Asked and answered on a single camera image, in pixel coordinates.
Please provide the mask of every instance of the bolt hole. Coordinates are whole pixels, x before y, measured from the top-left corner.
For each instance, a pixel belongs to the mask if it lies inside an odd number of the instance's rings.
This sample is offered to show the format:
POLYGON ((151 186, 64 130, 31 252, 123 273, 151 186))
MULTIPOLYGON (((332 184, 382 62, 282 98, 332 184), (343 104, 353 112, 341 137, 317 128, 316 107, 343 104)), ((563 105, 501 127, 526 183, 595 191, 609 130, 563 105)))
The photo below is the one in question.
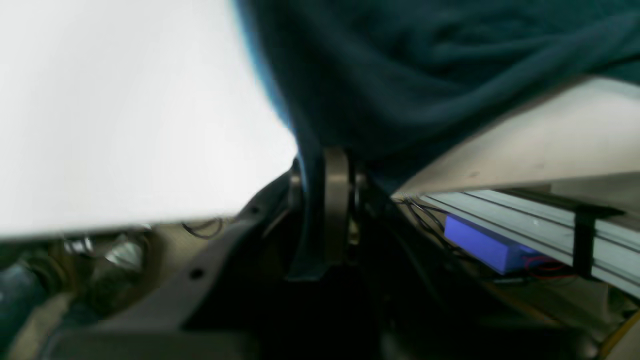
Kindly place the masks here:
POLYGON ((190 273, 189 273, 189 277, 191 278, 191 280, 198 280, 199 278, 201 278, 204 275, 204 271, 202 271, 202 269, 193 269, 190 273))

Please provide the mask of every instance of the cable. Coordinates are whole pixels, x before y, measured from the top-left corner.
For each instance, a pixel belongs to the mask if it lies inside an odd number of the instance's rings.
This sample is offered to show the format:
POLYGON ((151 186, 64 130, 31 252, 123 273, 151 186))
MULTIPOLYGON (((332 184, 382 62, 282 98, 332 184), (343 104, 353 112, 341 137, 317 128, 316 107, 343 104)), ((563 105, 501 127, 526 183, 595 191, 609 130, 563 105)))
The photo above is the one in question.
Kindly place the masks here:
POLYGON ((411 200, 411 202, 413 203, 414 206, 416 206, 417 208, 422 210, 422 212, 425 215, 427 215, 440 228, 441 231, 444 232, 444 225, 442 225, 442 223, 438 220, 438 218, 436 216, 434 216, 434 214, 432 214, 428 209, 425 209, 422 206, 420 206, 420 204, 415 202, 413 199, 410 199, 410 200, 411 200))
POLYGON ((565 264, 561 263, 560 261, 558 261, 558 260, 556 260, 554 258, 550 258, 548 256, 534 256, 532 258, 527 258, 527 260, 524 263, 524 269, 530 276, 533 276, 536 279, 539 279, 539 280, 552 280, 552 279, 566 279, 568 277, 575 277, 575 274, 549 275, 549 276, 535 274, 533 272, 533 270, 531 269, 531 265, 536 261, 542 262, 542 265, 545 265, 545 264, 557 264, 557 266, 552 267, 552 268, 539 266, 538 270, 553 272, 553 271, 563 270, 563 269, 567 268, 567 266, 565 264))
POLYGON ((201 225, 198 225, 198 226, 194 226, 194 227, 191 227, 191 226, 188 226, 185 223, 182 223, 182 228, 184 230, 186 230, 187 233, 189 233, 189 234, 191 234, 191 235, 193 235, 193 236, 195 236, 197 238, 205 239, 205 240, 210 240, 210 239, 215 238, 218 234, 220 234, 220 231, 222 231, 222 227, 223 227, 223 222, 222 222, 221 218, 214 218, 213 220, 207 221, 204 224, 201 224, 201 225), (215 223, 218 223, 218 227, 216 228, 216 230, 212 234, 203 235, 203 234, 198 233, 199 230, 206 229, 207 227, 209 227, 209 226, 211 226, 211 225, 213 225, 215 223))

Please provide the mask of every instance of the blue battery pack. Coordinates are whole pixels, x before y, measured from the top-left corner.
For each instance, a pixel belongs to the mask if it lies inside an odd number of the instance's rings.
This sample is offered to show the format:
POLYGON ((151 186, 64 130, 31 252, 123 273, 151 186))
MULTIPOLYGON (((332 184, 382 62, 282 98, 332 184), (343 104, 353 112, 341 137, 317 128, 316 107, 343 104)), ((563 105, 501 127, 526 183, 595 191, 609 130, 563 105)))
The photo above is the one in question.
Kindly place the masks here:
POLYGON ((542 255, 530 247, 454 215, 447 216, 444 234, 502 275, 522 270, 528 258, 542 255))

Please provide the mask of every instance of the white board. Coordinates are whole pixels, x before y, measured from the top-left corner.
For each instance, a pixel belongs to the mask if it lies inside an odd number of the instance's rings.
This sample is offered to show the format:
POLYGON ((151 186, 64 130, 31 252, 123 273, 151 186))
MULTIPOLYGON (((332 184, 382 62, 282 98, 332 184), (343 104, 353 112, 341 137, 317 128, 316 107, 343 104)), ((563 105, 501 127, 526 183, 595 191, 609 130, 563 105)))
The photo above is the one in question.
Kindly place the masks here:
POLYGON ((230 1, 0 2, 0 238, 234 214, 295 153, 230 1))

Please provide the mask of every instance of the red wire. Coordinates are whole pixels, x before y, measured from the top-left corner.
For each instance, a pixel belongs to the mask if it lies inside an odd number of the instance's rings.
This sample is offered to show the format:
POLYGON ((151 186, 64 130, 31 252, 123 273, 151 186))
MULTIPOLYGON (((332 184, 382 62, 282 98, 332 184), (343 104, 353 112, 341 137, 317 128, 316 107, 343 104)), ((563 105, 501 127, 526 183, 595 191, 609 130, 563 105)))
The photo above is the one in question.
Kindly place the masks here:
POLYGON ((560 270, 562 268, 564 268, 566 265, 560 263, 558 260, 554 259, 554 258, 550 258, 548 256, 534 256, 532 258, 528 258, 527 261, 524 263, 524 268, 525 270, 529 273, 529 275, 540 279, 540 280, 550 280, 550 279, 565 279, 567 277, 573 277, 574 275, 560 275, 560 276, 540 276, 540 275, 536 275, 534 274, 534 272, 531 271, 531 264, 535 261, 544 261, 547 263, 559 263, 560 265, 554 268, 545 268, 545 267, 540 267, 540 270, 544 270, 544 271, 554 271, 554 270, 560 270))

